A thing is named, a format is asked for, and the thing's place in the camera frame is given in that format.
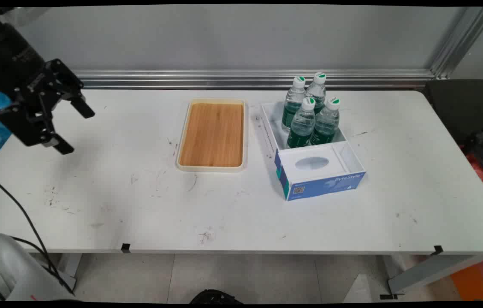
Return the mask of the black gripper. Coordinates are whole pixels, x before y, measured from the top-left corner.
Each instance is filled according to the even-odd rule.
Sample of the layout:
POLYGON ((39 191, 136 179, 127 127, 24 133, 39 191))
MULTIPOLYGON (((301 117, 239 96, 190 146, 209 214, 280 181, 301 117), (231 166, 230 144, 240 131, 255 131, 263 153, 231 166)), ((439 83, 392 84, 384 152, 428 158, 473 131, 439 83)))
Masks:
MULTIPOLYGON (((0 15, 8 12, 0 9, 0 15)), ((0 21, 0 93, 11 104, 0 109, 0 123, 25 146, 42 145, 66 155, 74 151, 53 125, 52 109, 62 100, 84 118, 95 116, 82 94, 83 82, 59 60, 48 60, 9 23, 0 21), (51 89, 40 95, 43 77, 51 72, 51 89)))

